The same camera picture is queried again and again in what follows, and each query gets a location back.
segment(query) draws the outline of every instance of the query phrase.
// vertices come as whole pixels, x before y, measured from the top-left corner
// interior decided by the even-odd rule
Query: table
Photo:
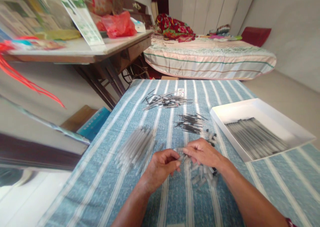
[[[105,89],[111,84],[121,98],[125,93],[119,74],[151,45],[152,30],[131,37],[105,38],[105,46],[90,47],[83,38],[66,42],[58,50],[11,50],[4,58],[7,61],[53,62],[71,64],[88,82],[103,101],[113,109],[116,101]]]
[[[163,94],[183,88],[193,104],[172,109],[143,111],[142,100],[155,89]],[[104,126],[83,155],[59,196],[39,226],[110,226],[139,176],[125,175],[115,165],[118,149],[135,128],[154,128],[166,148],[183,147],[199,135],[174,128],[178,114],[199,113],[217,133],[216,149],[264,194],[272,204],[298,226],[317,226],[319,217],[320,152],[308,144],[286,153],[244,163],[209,114],[217,105],[255,98],[237,80],[135,80],[116,105]],[[222,178],[216,188],[191,184],[196,173],[190,163],[181,165],[173,177],[151,196],[143,226],[244,226],[235,200]]]

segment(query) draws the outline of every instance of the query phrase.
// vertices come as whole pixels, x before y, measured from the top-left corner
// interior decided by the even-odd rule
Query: blue striped tablecloth
[[[163,94],[183,88],[193,104],[179,108],[143,111],[146,94]],[[115,156],[135,128],[156,129],[154,147],[183,147],[199,135],[173,128],[178,114],[199,113],[209,119],[208,128],[218,135],[217,150],[280,212],[298,226],[320,225],[320,152],[308,144],[284,154],[245,164],[212,120],[209,111],[217,105],[255,98],[242,83],[210,80],[135,80],[112,111],[85,152],[71,177],[39,222],[39,226],[110,226],[140,176],[124,175]],[[222,178],[216,188],[191,184],[195,173],[181,166],[151,196],[143,226],[243,226],[235,200]]]

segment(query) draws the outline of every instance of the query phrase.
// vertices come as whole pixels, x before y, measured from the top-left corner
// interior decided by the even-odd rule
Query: person's left hand
[[[166,149],[153,154],[152,159],[140,179],[142,187],[150,194],[162,185],[169,174],[180,172],[178,161],[180,155],[172,149]]]

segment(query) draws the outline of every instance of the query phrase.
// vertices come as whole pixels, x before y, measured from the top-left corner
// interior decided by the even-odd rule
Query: striped bedspread
[[[276,56],[263,48],[208,38],[182,43],[153,38],[144,56],[163,74],[192,79],[250,80],[272,71],[276,64]]]
[[[193,104],[178,108],[143,111],[146,94],[184,89]],[[298,226],[320,224],[320,152],[309,144],[302,148],[245,164],[213,122],[209,110],[217,105],[255,98],[236,80],[135,80],[85,152],[70,179],[39,222],[39,226],[110,226],[140,176],[125,175],[115,165],[120,146],[138,126],[155,128],[158,149],[183,147],[199,135],[174,128],[178,114],[199,113],[209,119],[206,128],[215,131],[216,148],[280,212]],[[232,194],[222,178],[216,188],[191,184],[196,173],[190,163],[151,196],[143,226],[244,226]]]

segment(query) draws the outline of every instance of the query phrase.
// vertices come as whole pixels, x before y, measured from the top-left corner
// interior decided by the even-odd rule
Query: hand
[[[139,183],[148,193],[152,194],[162,185],[169,174],[180,172],[178,161],[180,155],[172,149],[166,149],[153,154],[146,171],[141,176]]]
[[[192,161],[218,169],[224,158],[215,148],[204,138],[191,141],[183,148],[183,152],[191,156]]]

